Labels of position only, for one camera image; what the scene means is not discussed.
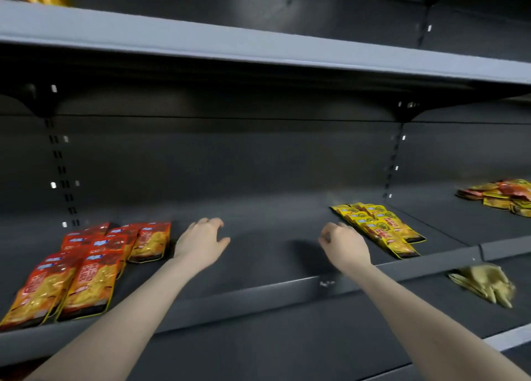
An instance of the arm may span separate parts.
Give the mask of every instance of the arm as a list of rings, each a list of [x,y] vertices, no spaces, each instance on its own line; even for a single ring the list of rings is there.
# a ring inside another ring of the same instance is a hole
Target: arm
[[[351,227],[328,223],[319,243],[336,268],[367,293],[427,380],[531,380],[472,332],[373,266],[363,237]]]
[[[230,239],[217,241],[221,219],[190,224],[175,255],[134,293],[35,370],[39,381],[122,381],[188,281],[213,264]]]

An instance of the beige glove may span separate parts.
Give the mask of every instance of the beige glove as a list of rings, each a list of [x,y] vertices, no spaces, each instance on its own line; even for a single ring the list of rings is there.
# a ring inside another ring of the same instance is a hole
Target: beige glove
[[[497,265],[484,264],[461,268],[448,277],[491,303],[512,308],[511,300],[516,287]]]

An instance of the metal shelf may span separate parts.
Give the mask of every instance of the metal shelf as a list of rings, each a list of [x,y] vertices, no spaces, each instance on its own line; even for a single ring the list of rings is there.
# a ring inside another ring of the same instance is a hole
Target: metal shelf
[[[531,83],[531,64],[0,1],[0,42],[490,82]]]

